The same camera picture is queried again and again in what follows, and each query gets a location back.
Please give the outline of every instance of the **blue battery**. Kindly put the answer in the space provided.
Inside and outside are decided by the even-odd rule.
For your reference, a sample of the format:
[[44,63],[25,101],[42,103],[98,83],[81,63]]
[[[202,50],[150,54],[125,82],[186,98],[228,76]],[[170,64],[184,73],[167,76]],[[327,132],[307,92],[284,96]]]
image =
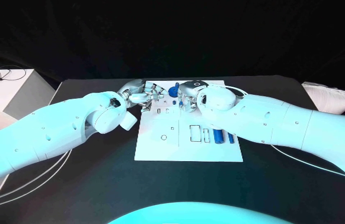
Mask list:
[[236,142],[235,142],[235,137],[233,137],[232,133],[228,133],[228,135],[229,135],[230,143],[236,143]]
[[216,142],[217,144],[225,143],[223,130],[215,129],[215,130],[213,130],[213,136],[215,136],[215,142]]

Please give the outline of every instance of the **blue object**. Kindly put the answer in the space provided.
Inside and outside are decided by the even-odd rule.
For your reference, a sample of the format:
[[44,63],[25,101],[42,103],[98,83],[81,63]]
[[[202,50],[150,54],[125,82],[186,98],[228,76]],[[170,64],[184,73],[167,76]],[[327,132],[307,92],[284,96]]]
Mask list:
[[252,210],[213,203],[166,203],[128,213],[110,224],[289,224]]
[[177,98],[179,97],[179,87],[180,87],[180,84],[179,83],[176,83],[176,85],[174,85],[174,87],[171,87],[170,89],[169,89],[169,95],[170,95],[170,97],[173,97],[173,98]]
[[223,130],[215,129],[215,130],[213,130],[213,136],[215,136],[215,142],[216,142],[217,144],[225,143]]
[[233,137],[232,133],[228,133],[228,135],[229,135],[230,143],[236,143],[236,142],[235,142],[235,137]]

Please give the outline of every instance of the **white pillow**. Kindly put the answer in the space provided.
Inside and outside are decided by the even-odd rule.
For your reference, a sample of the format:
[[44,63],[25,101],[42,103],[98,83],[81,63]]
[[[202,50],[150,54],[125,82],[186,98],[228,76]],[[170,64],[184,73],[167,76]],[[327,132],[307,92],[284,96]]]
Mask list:
[[335,114],[345,112],[345,91],[318,83],[305,82],[302,86],[321,112]]

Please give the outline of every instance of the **white board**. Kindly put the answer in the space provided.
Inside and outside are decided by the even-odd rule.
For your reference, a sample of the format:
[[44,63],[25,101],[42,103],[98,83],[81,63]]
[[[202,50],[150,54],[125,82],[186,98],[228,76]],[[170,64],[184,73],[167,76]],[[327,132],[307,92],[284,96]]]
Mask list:
[[[187,80],[153,82],[169,90],[177,82],[184,83]],[[206,82],[225,85],[222,80]],[[192,141],[192,132],[196,139],[202,137],[200,142]],[[243,162],[238,136],[233,136],[233,144],[225,130],[223,137],[225,143],[216,144],[215,131],[203,121],[200,110],[193,113],[182,111],[179,98],[167,95],[160,102],[153,103],[151,111],[141,114],[134,160]]]

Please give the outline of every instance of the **rectangular slot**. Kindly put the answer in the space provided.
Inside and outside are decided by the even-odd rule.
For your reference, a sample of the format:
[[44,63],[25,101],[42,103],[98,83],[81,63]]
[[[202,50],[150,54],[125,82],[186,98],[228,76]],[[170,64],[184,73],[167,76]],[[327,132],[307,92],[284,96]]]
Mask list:
[[202,142],[200,125],[190,125],[190,141]]
[[206,143],[210,142],[209,129],[205,129],[205,130],[203,130],[203,141],[205,141]]

